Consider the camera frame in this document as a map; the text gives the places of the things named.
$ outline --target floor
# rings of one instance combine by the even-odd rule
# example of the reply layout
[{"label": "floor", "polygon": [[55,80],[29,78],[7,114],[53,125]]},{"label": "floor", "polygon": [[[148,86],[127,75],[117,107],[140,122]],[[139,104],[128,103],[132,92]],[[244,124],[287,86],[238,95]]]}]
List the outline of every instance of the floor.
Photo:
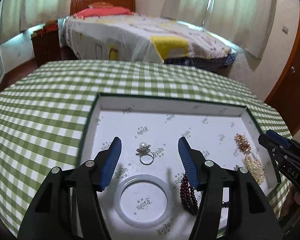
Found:
[{"label": "floor", "polygon": [[[69,47],[61,48],[61,58],[62,60],[77,60],[77,57]],[[21,78],[26,77],[37,68],[38,65],[34,58],[15,67],[13,70],[9,71],[4,75],[3,80],[0,84],[0,92],[8,86],[14,84]]]}]

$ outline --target ribbed blue pad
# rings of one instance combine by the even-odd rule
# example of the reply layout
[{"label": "ribbed blue pad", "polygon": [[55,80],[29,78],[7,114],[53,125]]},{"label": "ribbed blue pad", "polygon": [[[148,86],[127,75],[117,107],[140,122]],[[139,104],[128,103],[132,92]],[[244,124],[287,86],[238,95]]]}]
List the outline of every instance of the ribbed blue pad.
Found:
[{"label": "ribbed blue pad", "polygon": [[184,143],[182,138],[180,138],[179,142],[178,142],[178,151],[180,154],[180,158],[181,158],[183,167],[185,168],[186,175],[189,180],[189,184],[191,186],[193,186],[195,189],[198,189],[198,187],[199,187],[198,169],[194,165],[194,162],[190,156],[189,150],[187,149],[187,146]]},{"label": "ribbed blue pad", "polygon": [[117,166],[121,154],[121,140],[118,138],[113,143],[114,147],[112,148],[112,151],[101,171],[101,183],[99,186],[102,190],[105,190],[105,188],[110,184],[114,169]]},{"label": "ribbed blue pad", "polygon": [[286,138],[282,137],[280,134],[277,134],[272,130],[268,130],[266,131],[266,136],[274,140],[276,143],[280,144],[284,149],[289,149],[289,141]]}]

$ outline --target gingham fabric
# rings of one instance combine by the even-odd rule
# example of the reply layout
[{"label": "gingham fabric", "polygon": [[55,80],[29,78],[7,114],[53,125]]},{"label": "gingham fabric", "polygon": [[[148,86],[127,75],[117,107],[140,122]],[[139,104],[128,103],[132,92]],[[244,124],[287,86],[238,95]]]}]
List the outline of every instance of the gingham fabric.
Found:
[{"label": "gingham fabric", "polygon": [[[50,169],[76,164],[97,92],[247,106],[263,132],[290,137],[278,112],[243,84],[195,67],[120,61],[49,62],[0,93],[0,218],[17,235]],[[279,213],[286,179],[270,203]]]},{"label": "gingham fabric", "polygon": [[183,65],[183,66],[193,66],[207,71],[216,71],[218,68],[228,66],[235,62],[236,54],[230,54],[228,57],[223,58],[170,58],[164,61],[165,64]]}]

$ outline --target pillow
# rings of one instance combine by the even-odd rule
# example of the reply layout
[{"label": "pillow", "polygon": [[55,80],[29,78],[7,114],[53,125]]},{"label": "pillow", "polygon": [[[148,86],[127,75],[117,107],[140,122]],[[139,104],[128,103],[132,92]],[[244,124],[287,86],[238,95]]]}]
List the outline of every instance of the pillow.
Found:
[{"label": "pillow", "polygon": [[93,16],[109,16],[109,15],[133,15],[133,13],[123,7],[99,7],[99,8],[87,8],[73,15],[74,18],[84,19],[85,17]]},{"label": "pillow", "polygon": [[113,7],[113,5],[111,3],[108,3],[108,2],[95,2],[93,4],[90,4],[88,7],[89,8],[99,8],[99,7],[111,8],[111,7]]}]

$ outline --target light green curtain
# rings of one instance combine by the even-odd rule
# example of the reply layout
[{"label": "light green curtain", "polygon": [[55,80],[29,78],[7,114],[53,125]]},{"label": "light green curtain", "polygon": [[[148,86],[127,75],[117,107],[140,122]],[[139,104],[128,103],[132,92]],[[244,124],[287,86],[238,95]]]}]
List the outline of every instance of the light green curtain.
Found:
[{"label": "light green curtain", "polygon": [[3,0],[0,43],[30,27],[69,14],[70,0]]},{"label": "light green curtain", "polygon": [[161,17],[201,26],[209,0],[165,0]]},{"label": "light green curtain", "polygon": [[276,0],[211,0],[203,27],[262,59]]}]

